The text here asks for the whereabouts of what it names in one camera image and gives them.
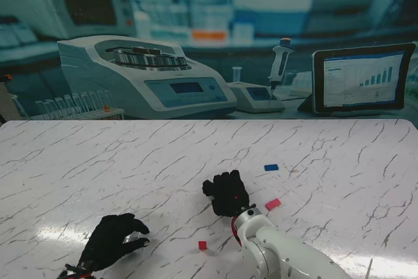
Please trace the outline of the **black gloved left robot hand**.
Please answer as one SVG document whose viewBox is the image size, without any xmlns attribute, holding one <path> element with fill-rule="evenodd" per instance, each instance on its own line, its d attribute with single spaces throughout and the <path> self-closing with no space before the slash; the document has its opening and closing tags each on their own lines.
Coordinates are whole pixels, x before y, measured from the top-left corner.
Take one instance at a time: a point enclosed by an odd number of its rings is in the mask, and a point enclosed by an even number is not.
<svg viewBox="0 0 418 279">
<path fill-rule="evenodd" d="M 78 266 L 89 272 L 101 271 L 123 256 L 149 245 L 147 238 L 126 242 L 125 238 L 134 232 L 147 235 L 150 230 L 132 213 L 102 217 L 84 247 Z"/>
</svg>

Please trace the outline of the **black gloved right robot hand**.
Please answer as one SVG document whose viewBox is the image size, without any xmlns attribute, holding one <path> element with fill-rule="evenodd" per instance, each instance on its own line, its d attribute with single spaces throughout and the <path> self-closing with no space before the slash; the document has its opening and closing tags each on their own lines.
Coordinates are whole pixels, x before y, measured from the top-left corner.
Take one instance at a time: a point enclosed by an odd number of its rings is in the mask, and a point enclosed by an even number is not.
<svg viewBox="0 0 418 279">
<path fill-rule="evenodd" d="M 212 181 L 205 180 L 202 191 L 212 198 L 212 208 L 217 216 L 237 217 L 250 207 L 249 195 L 238 170 L 217 174 Z"/>
</svg>

